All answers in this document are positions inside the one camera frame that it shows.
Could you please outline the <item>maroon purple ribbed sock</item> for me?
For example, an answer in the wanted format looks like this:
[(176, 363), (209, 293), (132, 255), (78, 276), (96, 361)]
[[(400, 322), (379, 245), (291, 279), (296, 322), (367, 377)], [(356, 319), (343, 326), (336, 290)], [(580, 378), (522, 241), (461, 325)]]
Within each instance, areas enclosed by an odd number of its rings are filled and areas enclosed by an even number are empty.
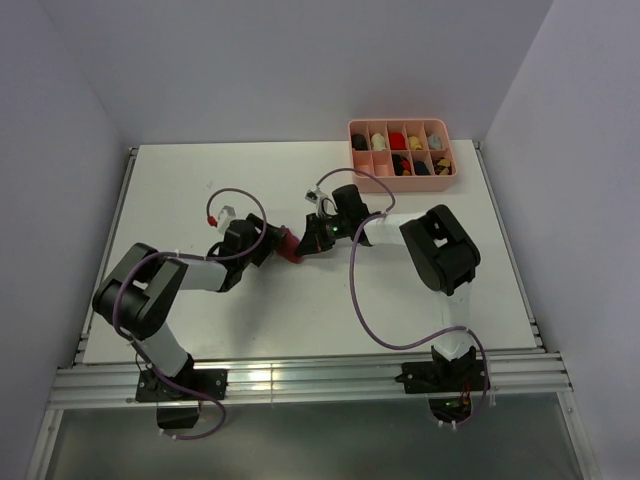
[(292, 264), (300, 264), (303, 258), (296, 254), (296, 249), (298, 248), (300, 240), (286, 226), (281, 226), (280, 231), (283, 236), (279, 241), (275, 252)]

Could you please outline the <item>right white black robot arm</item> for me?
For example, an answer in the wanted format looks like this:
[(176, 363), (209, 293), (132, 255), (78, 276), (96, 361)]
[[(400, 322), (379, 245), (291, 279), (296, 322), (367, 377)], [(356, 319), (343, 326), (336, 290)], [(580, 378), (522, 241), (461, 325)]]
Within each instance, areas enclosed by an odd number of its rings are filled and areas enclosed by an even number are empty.
[[(390, 209), (372, 213), (354, 184), (326, 195), (320, 188), (309, 190), (305, 199), (315, 206), (306, 216), (305, 231), (295, 255), (304, 257), (331, 250), (350, 238), (348, 283), (351, 302), (360, 325), (378, 345), (406, 351), (431, 343), (433, 378), (443, 389), (452, 390), (468, 374), (466, 362), (482, 350), (468, 326), (471, 282), (480, 265), (480, 252), (449, 207), (441, 204), (424, 213), (393, 214)], [(355, 266), (358, 246), (393, 245), (407, 250), (419, 279), (439, 296), (438, 330), (405, 345), (382, 340), (367, 324), (357, 299)]]

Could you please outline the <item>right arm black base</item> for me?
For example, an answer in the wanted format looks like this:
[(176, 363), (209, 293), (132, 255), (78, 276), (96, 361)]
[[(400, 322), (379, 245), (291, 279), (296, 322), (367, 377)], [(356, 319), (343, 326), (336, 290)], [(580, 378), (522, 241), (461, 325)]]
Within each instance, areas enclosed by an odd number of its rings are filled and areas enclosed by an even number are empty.
[(395, 382), (408, 395), (436, 395), (428, 401), (431, 413), (445, 423), (459, 422), (472, 413), (471, 394), (481, 393), (485, 373), (480, 360), (406, 362)]

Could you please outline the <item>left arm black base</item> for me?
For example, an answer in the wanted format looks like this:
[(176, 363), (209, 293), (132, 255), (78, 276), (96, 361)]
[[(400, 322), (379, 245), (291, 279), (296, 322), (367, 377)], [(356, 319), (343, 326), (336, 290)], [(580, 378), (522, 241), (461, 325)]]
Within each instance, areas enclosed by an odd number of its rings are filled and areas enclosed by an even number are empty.
[[(139, 374), (134, 401), (156, 405), (156, 424), (163, 434), (180, 440), (200, 439), (217, 433), (226, 422), (227, 410), (221, 401), (225, 399), (227, 380), (226, 369), (196, 369), (185, 385), (145, 370)], [(205, 402), (219, 409), (220, 419), (208, 431), (191, 433)]]

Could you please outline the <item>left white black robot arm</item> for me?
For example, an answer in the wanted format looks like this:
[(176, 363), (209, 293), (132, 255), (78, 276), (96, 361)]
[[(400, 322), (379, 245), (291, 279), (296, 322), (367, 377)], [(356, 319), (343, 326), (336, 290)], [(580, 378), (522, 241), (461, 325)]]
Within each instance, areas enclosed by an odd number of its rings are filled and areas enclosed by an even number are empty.
[(231, 290), (248, 266), (260, 266), (283, 246), (287, 234), (286, 228), (250, 214), (230, 221), (206, 260), (177, 253), (163, 255), (136, 243), (102, 281), (92, 308), (161, 373), (159, 388), (172, 399), (183, 399), (196, 388), (196, 380), (192, 356), (167, 323), (178, 292)]

